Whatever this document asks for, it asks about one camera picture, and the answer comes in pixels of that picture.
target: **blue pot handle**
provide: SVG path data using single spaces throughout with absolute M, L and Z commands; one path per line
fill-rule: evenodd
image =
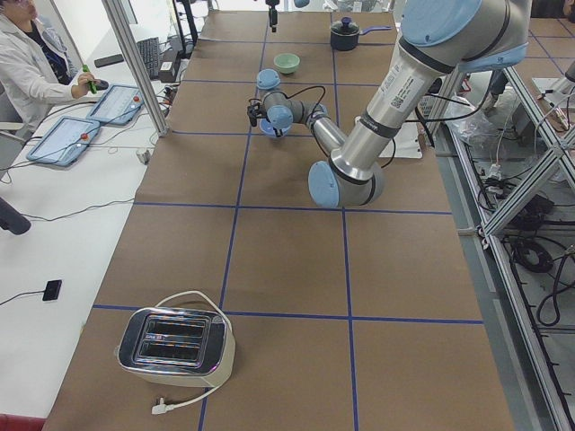
M 364 34 L 368 34 L 370 31 L 379 31 L 379 30 L 391 30 L 393 27 L 390 27 L 389 25 L 374 25 L 372 27 L 367 27 L 366 29 L 363 29 L 362 31 L 359 32 L 360 36 L 363 36 Z

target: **white desk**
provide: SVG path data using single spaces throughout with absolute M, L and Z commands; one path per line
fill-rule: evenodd
M 135 34 L 144 39 L 151 33 L 136 27 Z M 109 34 L 87 64 L 93 68 L 95 58 L 118 52 Z M 93 71 L 111 84 L 134 83 L 126 63 Z M 155 83 L 158 90 L 163 86 Z M 55 115 L 36 136 L 60 115 L 82 118 L 90 108 L 80 105 Z M 133 198 L 146 172 L 135 148 L 151 146 L 150 138 L 157 136 L 144 112 L 132 129 L 98 146 L 122 130 L 102 128 L 93 145 L 65 170 L 41 165 L 12 170 L 13 184 L 0 184 L 0 196 L 24 214 L 46 218 Z M 25 161 L 30 150 L 27 145 L 15 162 Z M 43 290 L 51 279 L 63 280 L 53 303 L 32 295 L 0 307 L 1 413 L 37 418 L 49 414 L 130 209 L 131 204 L 119 204 L 55 222 L 33 222 L 20 236 L 0 230 L 0 302 Z

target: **pot lid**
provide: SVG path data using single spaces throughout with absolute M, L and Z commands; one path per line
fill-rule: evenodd
M 359 33 L 359 26 L 354 23 L 348 16 L 341 18 L 341 21 L 334 22 L 331 26 L 331 29 L 334 33 L 344 36 Z

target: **computer mouse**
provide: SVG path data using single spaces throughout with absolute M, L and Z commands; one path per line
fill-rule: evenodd
M 102 90 L 108 90 L 108 87 L 110 86 L 110 84 L 108 84 L 108 81 L 104 81 L 103 79 L 99 80 L 99 83 L 96 83 L 96 90 L 98 90 L 99 92 L 101 92 Z

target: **tablet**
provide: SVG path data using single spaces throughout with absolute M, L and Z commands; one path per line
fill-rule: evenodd
M 61 117 L 26 158 L 35 163 L 69 166 L 86 150 L 99 131 L 98 121 Z
M 99 121 L 103 126 L 124 126 L 134 118 L 143 104 L 137 87 L 114 84 L 102 95 L 86 118 Z

